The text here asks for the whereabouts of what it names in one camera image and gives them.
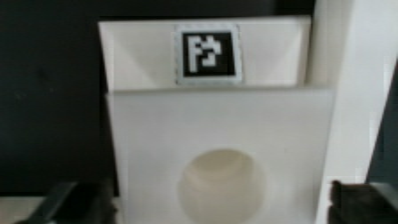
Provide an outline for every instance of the oval hole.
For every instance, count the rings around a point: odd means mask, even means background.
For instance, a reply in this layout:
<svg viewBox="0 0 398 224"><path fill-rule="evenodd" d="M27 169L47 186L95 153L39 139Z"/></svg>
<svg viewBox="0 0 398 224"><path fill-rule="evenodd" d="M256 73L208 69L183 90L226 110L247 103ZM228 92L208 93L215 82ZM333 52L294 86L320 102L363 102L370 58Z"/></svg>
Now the oval hole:
<svg viewBox="0 0 398 224"><path fill-rule="evenodd" d="M263 175L251 156L215 150L190 162L180 182L180 201L196 223L240 224L263 204Z"/></svg>

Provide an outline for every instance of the black background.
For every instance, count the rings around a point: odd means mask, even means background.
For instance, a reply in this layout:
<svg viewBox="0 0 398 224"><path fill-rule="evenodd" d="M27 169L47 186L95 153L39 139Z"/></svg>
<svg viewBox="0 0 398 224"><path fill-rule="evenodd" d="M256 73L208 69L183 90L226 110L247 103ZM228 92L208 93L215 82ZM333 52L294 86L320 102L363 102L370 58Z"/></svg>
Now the black background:
<svg viewBox="0 0 398 224"><path fill-rule="evenodd" d="M311 15L313 7L313 0L0 1L0 195L114 177L98 21ZM391 93L373 174L397 181Z"/></svg>
<svg viewBox="0 0 398 224"><path fill-rule="evenodd" d="M198 57L198 72L190 73L190 56L189 56L189 37L199 36L201 40L206 41L206 36L212 35L215 41L221 42L222 54L215 55L215 66L203 66L203 59L208 57L212 49L203 50L203 55ZM183 69L187 77L222 77L235 76L235 52L233 52L233 34L230 33L189 33L183 34Z"/></svg>

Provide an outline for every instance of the white panel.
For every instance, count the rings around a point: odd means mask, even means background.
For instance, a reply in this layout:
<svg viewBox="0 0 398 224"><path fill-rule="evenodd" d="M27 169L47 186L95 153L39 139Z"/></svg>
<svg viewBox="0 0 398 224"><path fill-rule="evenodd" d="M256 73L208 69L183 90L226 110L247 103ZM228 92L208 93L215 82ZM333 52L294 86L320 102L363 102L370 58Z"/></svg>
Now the white panel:
<svg viewBox="0 0 398 224"><path fill-rule="evenodd" d="M311 21L306 17L251 20L102 22L109 89L182 88L176 85L178 24L233 23L240 29L244 86L295 86L308 63Z"/></svg>
<svg viewBox="0 0 398 224"><path fill-rule="evenodd" d="M331 91L134 92L114 93L109 102L128 223L194 224L208 218L212 224L217 214L228 212L247 224L313 223ZM214 184L201 178L206 169L199 172L187 167L203 154L221 149L246 155L240 157L247 158L244 167L253 167L256 172L246 175L244 169L237 179L217 179ZM230 165L228 173L240 170L238 165ZM210 172L205 179L219 174ZM251 177L249 180L260 182L249 181L253 185L247 185L244 180ZM224 197L217 187L222 183L226 194L231 190L237 195L224 195L231 200L221 206L226 211L214 211L208 206L222 203L217 199ZM217 224L235 224L230 216L221 215Z"/></svg>
<svg viewBox="0 0 398 224"><path fill-rule="evenodd" d="M363 183L398 56L398 1L320 0L311 84L336 87L317 224L326 224L331 181Z"/></svg>

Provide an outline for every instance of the white wall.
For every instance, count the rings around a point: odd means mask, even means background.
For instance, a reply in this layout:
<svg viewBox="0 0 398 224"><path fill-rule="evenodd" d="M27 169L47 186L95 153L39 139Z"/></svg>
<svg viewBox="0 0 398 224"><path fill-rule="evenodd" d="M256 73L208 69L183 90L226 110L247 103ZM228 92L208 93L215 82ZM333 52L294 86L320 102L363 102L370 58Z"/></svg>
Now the white wall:
<svg viewBox="0 0 398 224"><path fill-rule="evenodd" d="M336 86L317 224L331 181L363 183L398 55L398 1L318 0L310 83Z"/></svg>

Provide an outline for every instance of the black object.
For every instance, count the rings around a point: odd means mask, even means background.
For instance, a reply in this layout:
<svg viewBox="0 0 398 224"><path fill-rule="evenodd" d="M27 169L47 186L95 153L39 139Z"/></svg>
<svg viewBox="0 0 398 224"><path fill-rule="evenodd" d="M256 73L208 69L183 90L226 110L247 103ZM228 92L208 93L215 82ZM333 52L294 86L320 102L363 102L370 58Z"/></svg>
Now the black object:
<svg viewBox="0 0 398 224"><path fill-rule="evenodd" d="M16 224L116 224L111 183L57 185L29 219Z"/></svg>
<svg viewBox="0 0 398 224"><path fill-rule="evenodd" d="M398 210L370 184L333 182L329 224L398 224Z"/></svg>

